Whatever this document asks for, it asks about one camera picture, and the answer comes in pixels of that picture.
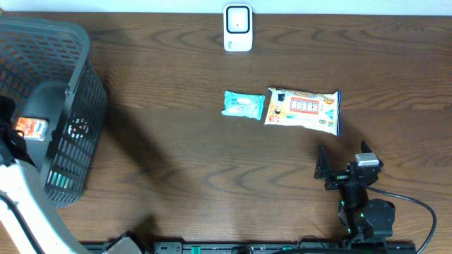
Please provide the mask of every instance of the snack package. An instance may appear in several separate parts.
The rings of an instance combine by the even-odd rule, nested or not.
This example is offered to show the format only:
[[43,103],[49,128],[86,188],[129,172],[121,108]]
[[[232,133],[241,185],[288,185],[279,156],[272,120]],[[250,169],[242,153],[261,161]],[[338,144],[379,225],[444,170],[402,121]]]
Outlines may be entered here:
[[23,138],[38,141],[44,141],[48,128],[49,122],[28,117],[20,117],[16,125],[16,130],[23,132]]
[[303,126],[340,135],[341,91],[323,95],[274,87],[268,89],[271,100],[265,124]]
[[225,92],[225,116],[246,116],[261,120],[264,95],[243,95],[235,92]]

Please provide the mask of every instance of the wood grain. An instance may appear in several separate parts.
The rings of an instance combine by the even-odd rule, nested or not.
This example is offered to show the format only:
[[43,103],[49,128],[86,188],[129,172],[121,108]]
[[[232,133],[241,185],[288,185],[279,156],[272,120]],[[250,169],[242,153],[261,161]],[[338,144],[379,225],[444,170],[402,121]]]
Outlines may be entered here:
[[[339,193],[313,180],[316,147],[343,168],[365,139],[385,162],[375,187],[431,205],[438,227],[426,253],[450,252],[450,18],[257,15],[253,50],[235,54],[222,48],[219,15],[7,15],[82,25],[109,93],[85,194],[59,210],[80,241],[126,230],[187,241],[343,236]],[[343,135],[220,114],[225,90],[270,86],[342,90]],[[397,207],[393,239],[419,247],[428,211],[370,196]],[[0,252],[16,252],[3,229]]]

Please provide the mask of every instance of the blue wet wipes pack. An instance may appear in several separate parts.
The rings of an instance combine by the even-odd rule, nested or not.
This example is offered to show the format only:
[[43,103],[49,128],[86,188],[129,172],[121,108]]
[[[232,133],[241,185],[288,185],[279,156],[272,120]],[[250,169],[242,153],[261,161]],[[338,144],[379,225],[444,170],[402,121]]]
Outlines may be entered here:
[[261,120],[264,95],[243,95],[236,92],[225,92],[225,116],[246,116]]

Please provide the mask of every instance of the laundry basket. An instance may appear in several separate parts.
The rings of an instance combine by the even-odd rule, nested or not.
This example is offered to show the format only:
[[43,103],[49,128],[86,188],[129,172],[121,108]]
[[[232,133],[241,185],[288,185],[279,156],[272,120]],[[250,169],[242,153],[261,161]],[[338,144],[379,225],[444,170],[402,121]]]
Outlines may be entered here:
[[0,95],[16,103],[14,126],[19,117],[49,122],[44,141],[26,143],[54,207],[80,198],[107,110],[89,49],[76,24],[0,16]]

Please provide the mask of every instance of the small orange package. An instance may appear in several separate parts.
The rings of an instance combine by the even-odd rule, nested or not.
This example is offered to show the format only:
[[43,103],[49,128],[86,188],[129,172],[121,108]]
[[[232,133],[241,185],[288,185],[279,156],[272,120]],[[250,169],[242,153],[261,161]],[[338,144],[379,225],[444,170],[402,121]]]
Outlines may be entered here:
[[44,119],[20,117],[16,125],[16,130],[22,132],[19,135],[27,140],[44,141],[48,129],[49,122]]

